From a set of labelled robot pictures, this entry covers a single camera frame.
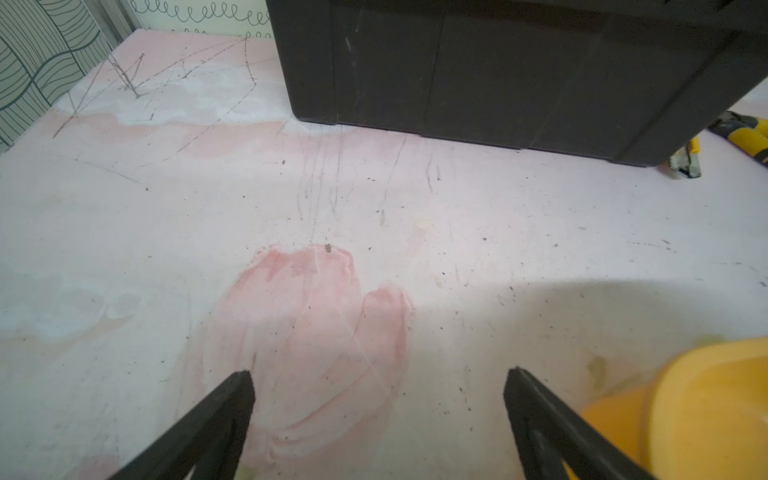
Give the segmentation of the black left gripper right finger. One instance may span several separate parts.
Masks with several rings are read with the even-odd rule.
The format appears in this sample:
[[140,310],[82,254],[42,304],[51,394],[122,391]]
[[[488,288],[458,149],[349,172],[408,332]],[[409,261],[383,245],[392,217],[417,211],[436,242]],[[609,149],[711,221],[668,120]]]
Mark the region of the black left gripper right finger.
[[508,371],[503,398],[527,479],[652,477],[527,370]]

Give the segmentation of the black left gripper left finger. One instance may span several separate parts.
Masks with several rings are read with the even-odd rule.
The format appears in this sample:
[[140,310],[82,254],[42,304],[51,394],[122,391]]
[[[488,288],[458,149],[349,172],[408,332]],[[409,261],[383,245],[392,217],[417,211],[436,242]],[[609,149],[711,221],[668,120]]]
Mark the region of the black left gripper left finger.
[[234,478],[255,400],[251,374],[231,374],[111,478]]

